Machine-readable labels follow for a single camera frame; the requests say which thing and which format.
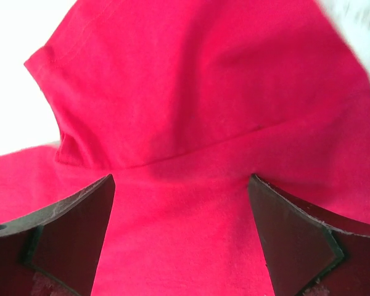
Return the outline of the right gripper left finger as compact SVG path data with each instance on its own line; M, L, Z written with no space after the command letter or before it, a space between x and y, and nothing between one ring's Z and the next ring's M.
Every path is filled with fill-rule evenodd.
M90 295L112 211L107 175L0 224L0 295Z

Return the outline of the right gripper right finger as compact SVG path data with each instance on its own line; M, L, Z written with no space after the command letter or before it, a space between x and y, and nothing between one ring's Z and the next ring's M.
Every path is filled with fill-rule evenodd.
M299 199L257 175L248 190L275 295L370 295L370 224Z

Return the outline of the crimson red t-shirt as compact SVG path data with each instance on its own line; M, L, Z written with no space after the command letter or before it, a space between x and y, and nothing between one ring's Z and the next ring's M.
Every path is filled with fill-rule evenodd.
M94 295L271 295L252 174L370 224L370 81L314 1L77 1L25 63L59 146L0 223L116 182Z

